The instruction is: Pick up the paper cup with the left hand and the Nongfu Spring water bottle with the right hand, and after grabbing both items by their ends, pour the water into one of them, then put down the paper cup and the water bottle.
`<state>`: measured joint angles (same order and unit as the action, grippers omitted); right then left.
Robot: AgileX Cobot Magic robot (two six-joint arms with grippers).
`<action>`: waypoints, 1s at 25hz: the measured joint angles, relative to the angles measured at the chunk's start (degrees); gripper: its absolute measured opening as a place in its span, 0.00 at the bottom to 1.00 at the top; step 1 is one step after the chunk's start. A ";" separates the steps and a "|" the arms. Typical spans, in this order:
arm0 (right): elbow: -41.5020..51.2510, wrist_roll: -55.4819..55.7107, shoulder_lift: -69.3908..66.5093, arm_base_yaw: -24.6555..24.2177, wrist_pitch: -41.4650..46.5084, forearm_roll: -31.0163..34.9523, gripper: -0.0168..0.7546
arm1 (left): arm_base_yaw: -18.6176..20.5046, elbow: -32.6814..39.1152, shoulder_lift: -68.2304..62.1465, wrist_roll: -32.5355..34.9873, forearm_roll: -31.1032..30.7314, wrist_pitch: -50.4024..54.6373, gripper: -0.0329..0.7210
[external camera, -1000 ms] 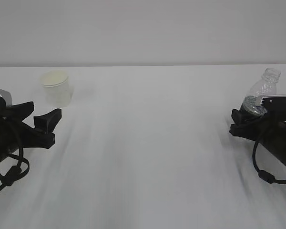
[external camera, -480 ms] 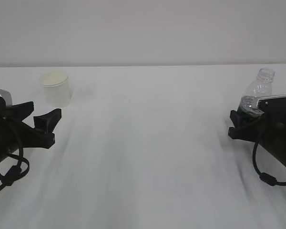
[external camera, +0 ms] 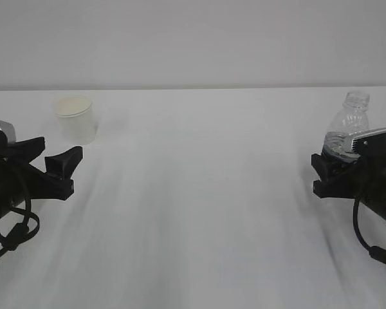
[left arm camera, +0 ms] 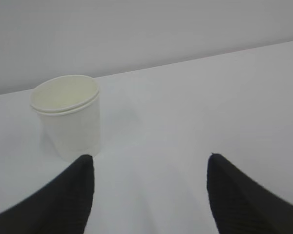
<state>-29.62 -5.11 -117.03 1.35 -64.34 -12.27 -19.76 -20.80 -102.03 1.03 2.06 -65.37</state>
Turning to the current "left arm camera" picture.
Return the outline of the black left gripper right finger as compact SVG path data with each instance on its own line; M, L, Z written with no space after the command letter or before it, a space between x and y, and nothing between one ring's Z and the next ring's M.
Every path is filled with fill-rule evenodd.
M221 154L208 159L207 192L221 234L293 234L293 205L252 180Z

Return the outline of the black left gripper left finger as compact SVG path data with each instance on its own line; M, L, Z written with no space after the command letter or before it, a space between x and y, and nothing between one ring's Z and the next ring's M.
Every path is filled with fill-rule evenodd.
M82 155L37 192L0 213L0 234L82 234L94 188L93 157Z

